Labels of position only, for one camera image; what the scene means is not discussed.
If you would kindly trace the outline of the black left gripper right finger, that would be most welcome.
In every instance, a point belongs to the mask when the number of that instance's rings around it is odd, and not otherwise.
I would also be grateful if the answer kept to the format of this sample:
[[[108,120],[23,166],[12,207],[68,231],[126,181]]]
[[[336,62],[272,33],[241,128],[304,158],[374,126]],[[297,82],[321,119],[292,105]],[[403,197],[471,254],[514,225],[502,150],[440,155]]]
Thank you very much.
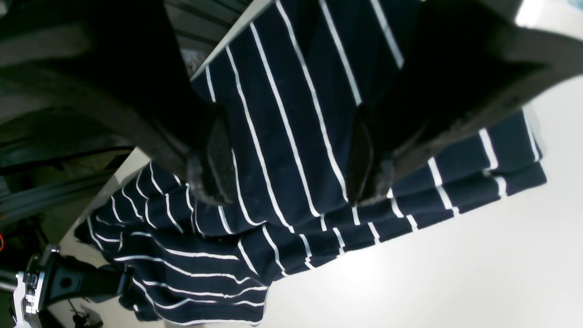
[[[578,0],[425,0],[395,84],[354,118],[352,207],[387,197],[449,144],[582,75]]]

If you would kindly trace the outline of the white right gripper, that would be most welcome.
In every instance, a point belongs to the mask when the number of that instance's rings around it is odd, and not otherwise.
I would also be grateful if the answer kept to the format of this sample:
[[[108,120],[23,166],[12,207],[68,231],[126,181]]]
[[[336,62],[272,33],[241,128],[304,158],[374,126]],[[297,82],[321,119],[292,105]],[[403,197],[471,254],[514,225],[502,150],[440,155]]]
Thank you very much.
[[[48,246],[24,271],[12,271],[12,317],[15,326],[41,326],[41,311],[60,301],[85,298],[104,302],[128,289],[131,275],[116,266],[93,266]]]

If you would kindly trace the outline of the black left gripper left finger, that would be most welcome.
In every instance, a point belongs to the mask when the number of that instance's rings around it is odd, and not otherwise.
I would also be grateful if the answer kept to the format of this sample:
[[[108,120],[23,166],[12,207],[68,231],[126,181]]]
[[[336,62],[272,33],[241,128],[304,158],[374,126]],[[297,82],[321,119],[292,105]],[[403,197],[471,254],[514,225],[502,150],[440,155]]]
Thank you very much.
[[[227,112],[202,99],[161,0],[3,0],[1,118],[69,109],[219,206],[235,199]]]

